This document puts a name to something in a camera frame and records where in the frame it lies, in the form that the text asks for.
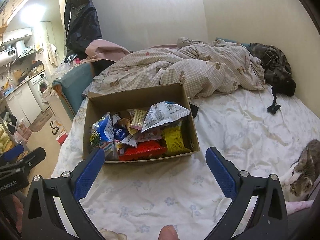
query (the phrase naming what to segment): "human thumb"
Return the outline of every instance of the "human thumb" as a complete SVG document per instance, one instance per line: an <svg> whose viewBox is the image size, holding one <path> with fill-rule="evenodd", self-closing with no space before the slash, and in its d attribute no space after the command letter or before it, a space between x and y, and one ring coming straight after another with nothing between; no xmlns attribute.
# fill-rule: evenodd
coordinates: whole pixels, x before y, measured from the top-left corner
<svg viewBox="0 0 320 240"><path fill-rule="evenodd" d="M165 226L161 229L159 240L179 240L178 233L174 226Z"/></svg>

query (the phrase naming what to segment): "snack package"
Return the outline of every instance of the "snack package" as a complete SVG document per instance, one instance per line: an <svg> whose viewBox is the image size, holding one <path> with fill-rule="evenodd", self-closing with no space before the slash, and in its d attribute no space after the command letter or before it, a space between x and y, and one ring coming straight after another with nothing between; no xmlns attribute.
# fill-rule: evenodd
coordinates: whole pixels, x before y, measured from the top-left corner
<svg viewBox="0 0 320 240"><path fill-rule="evenodd" d="M137 137L138 133L135 133L134 135L129 134L126 138L124 138L121 143L132 146L132 147L137 147Z"/></svg>
<svg viewBox="0 0 320 240"><path fill-rule="evenodd" d="M139 130L134 129L134 128L130 128L129 127L130 123L131 123L130 118L122 118L121 120L118 121L119 125L121 125L123 128L126 128L131 135L134 135Z"/></svg>
<svg viewBox="0 0 320 240"><path fill-rule="evenodd" d="M115 144L115 151L117 155L123 155L126 149L126 145L121 143L119 140L114 140L113 143Z"/></svg>
<svg viewBox="0 0 320 240"><path fill-rule="evenodd" d="M112 116L112 125L116 125L117 122L121 120L121 117L119 116L119 113L116 113Z"/></svg>
<svg viewBox="0 0 320 240"><path fill-rule="evenodd" d="M119 141L122 141L129 135L129 132L126 128L117 125L113 127L113 132L115 134L115 139Z"/></svg>
<svg viewBox="0 0 320 240"><path fill-rule="evenodd" d="M164 139L168 148L167 155L170 155L170 153L173 153L173 155L178 155L191 152L184 146L181 126L182 120L177 121L170 127L166 127L164 129Z"/></svg>
<svg viewBox="0 0 320 240"><path fill-rule="evenodd" d="M161 130L157 128L150 129L148 131L145 131L143 133L139 133L137 137L137 142L146 142L146 141L152 141L152 140L161 140Z"/></svg>
<svg viewBox="0 0 320 240"><path fill-rule="evenodd" d="M174 122L190 114L190 110L172 102L163 101L150 107L144 120L142 132L147 129Z"/></svg>
<svg viewBox="0 0 320 240"><path fill-rule="evenodd" d="M114 132L110 113L107 112L99 121L92 125L90 144L103 149L106 160L113 160L112 145Z"/></svg>
<svg viewBox="0 0 320 240"><path fill-rule="evenodd" d="M147 111L135 109L134 117L129 127L141 131L146 114L147 114Z"/></svg>
<svg viewBox="0 0 320 240"><path fill-rule="evenodd" d="M166 147L162 147L156 141L139 143L137 148L128 147L123 155L119 156L120 161L133 161L139 159L150 159L164 154Z"/></svg>

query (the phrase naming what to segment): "white bedsheet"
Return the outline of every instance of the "white bedsheet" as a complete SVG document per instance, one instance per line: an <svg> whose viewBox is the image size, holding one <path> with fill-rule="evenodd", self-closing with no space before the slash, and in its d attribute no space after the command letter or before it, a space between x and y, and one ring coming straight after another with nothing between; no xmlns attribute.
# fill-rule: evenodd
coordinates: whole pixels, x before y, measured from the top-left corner
<svg viewBox="0 0 320 240"><path fill-rule="evenodd" d="M203 240L230 204L205 163L207 148L217 147L239 170L267 177L284 174L311 139L320 139L319 118L300 100L279 95L281 108L273 116L267 113L272 99L271 87L194 99L199 106L194 121L201 152L157 163L104 165L80 201L84 210L98 229L124 233L129 240L156 240L168 224L175 226L180 239ZM85 102L52 177L71 171L82 160L84 115ZM72 233L61 203L56 202Z"/></svg>

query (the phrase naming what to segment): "metal screw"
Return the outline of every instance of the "metal screw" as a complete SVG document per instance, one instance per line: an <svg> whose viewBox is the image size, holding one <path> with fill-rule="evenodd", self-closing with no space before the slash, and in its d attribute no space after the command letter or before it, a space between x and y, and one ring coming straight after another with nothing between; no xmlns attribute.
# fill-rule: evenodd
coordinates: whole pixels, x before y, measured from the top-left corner
<svg viewBox="0 0 320 240"><path fill-rule="evenodd" d="M271 179L277 180L277 179L278 179L278 176L277 176L276 174L271 174Z"/></svg>
<svg viewBox="0 0 320 240"><path fill-rule="evenodd" d="M241 175L242 177L248 177L248 176L249 176L249 172L247 172L247 171L240 171L240 175Z"/></svg>
<svg viewBox="0 0 320 240"><path fill-rule="evenodd" d="M67 177L70 176L70 174L71 174L70 171L64 171L64 172L62 173L62 177L67 178Z"/></svg>
<svg viewBox="0 0 320 240"><path fill-rule="evenodd" d="M41 178L41 177L40 177L39 175L36 175L36 176L33 177L33 180L34 180L34 181L38 181L40 178Z"/></svg>

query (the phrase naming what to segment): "ceiling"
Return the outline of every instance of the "ceiling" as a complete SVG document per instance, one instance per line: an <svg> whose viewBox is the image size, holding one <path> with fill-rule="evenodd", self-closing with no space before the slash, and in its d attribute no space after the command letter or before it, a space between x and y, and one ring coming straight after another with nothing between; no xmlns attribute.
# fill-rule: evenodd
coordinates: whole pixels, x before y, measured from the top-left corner
<svg viewBox="0 0 320 240"><path fill-rule="evenodd" d="M24 7L38 4L45 7L44 15L41 21L57 21L61 20L60 17L60 7L59 7L59 0L29 0ZM32 27L30 24L24 23L21 21L21 14L23 8L17 13L17 15L11 20L9 23L6 32Z"/></svg>

